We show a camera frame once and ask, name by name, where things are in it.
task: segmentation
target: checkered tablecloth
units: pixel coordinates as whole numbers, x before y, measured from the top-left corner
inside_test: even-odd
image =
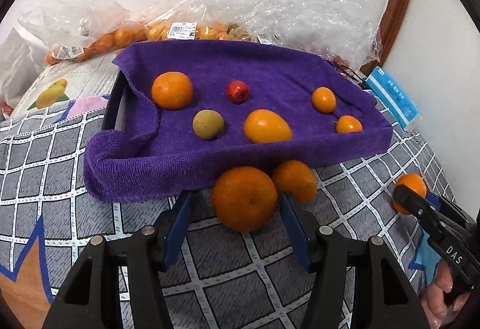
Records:
[[[127,237],[175,202],[175,197],[129,204],[93,199],[83,184],[83,153],[105,111],[55,123],[65,108],[55,104],[0,125],[0,266],[14,272],[40,222],[50,300],[93,235]],[[342,235],[381,236],[418,290],[422,273],[408,265],[420,230],[414,217],[392,209],[394,181],[419,173],[431,191],[452,200],[453,194],[423,138],[402,131],[380,101],[377,108],[394,127],[388,152],[315,169],[317,197],[305,208]],[[177,263],[159,276],[173,325],[182,329],[299,328],[314,280],[297,264],[278,213],[256,232],[230,231],[215,217],[210,190],[195,201]],[[124,326],[132,328],[127,269],[121,268],[118,277]],[[343,329],[350,327],[354,268],[346,284]]]

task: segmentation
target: red ball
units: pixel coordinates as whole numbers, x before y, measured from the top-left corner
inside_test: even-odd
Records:
[[[234,80],[226,87],[226,94],[235,104],[243,103],[250,98],[250,89],[243,81]]]

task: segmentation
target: purple cloth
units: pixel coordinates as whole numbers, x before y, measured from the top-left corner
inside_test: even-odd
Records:
[[[133,95],[124,131],[98,132],[85,151],[85,185],[102,201],[159,199],[211,187],[222,172],[243,165],[266,172],[290,159],[313,168],[332,165],[385,152],[392,138],[375,98],[313,54],[246,42],[168,41],[134,44],[114,63]],[[154,79],[167,71],[181,71],[193,83],[193,101],[183,110],[162,110],[150,98]],[[236,105],[228,100],[226,86],[232,80],[249,85],[249,101]],[[311,104],[320,86],[337,95],[332,115],[318,113]],[[293,139],[252,144],[243,123],[259,108],[283,117]],[[194,134],[191,123],[202,109],[223,116],[226,129],[219,139]],[[342,115],[359,118],[363,131],[335,133]]]

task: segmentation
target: blue tissue pack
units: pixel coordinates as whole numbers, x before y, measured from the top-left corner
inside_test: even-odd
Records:
[[[365,82],[380,97],[383,104],[390,109],[403,130],[412,131],[415,123],[422,120],[415,104],[382,68],[377,66]]]

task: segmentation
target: silver bolt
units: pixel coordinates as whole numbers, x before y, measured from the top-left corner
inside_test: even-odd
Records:
[[[331,235],[333,233],[333,229],[330,226],[320,226],[319,230],[323,235]]]
[[[155,233],[155,227],[153,227],[152,225],[142,227],[143,235],[152,235],[153,233]]]
[[[94,235],[91,239],[90,239],[90,243],[94,246],[96,245],[100,245],[103,241],[103,237],[101,235]]]
[[[380,246],[383,244],[383,239],[381,239],[380,237],[374,235],[373,237],[370,237],[370,241],[372,244],[374,245],[377,245],[377,246]]]

